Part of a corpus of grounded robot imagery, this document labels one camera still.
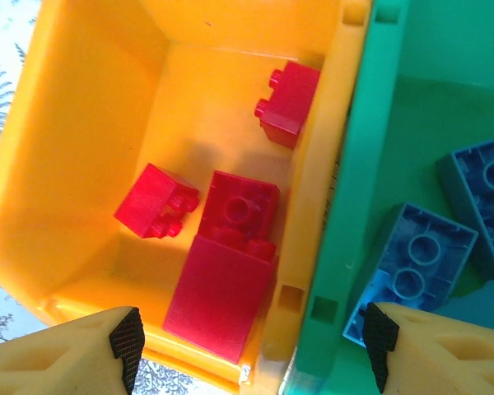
red toy brick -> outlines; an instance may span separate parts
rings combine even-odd
[[[185,213],[198,206],[198,195],[177,175],[148,164],[114,216],[139,237],[175,237]]]
[[[295,148],[319,78],[319,71],[294,62],[288,62],[283,71],[273,72],[269,79],[274,89],[271,99],[261,99],[254,111],[269,140]]]
[[[277,209],[279,193],[274,184],[216,171],[198,233],[216,239],[220,232],[236,230],[239,239],[265,239]]]
[[[196,235],[163,329],[238,363],[276,267],[274,244],[251,244],[263,258]]]

building block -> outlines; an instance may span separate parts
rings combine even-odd
[[[370,304],[365,344],[386,395],[494,395],[494,330],[398,304]]]
[[[139,237],[175,237],[184,215],[198,206],[198,195],[177,175],[148,164],[114,216]]]
[[[250,240],[233,249],[196,235],[163,329],[237,363],[273,279],[273,246]]]
[[[494,280],[471,294],[450,299],[433,313],[494,329]]]
[[[273,71],[269,78],[273,94],[269,100],[261,99],[254,111],[269,140],[295,148],[319,78],[319,71],[294,62],[287,62],[283,71]]]
[[[353,300],[361,297],[343,335],[364,346],[363,314],[370,302],[426,311],[443,305],[477,237],[475,230],[412,204],[396,207],[371,250],[368,272],[362,271],[354,285]]]
[[[278,187],[214,172],[198,233],[210,239],[265,239],[278,204]]]
[[[477,269],[494,280],[494,140],[452,152],[438,167],[455,215],[481,235]]]
[[[1,343],[0,394],[131,395],[144,344],[133,307]]]

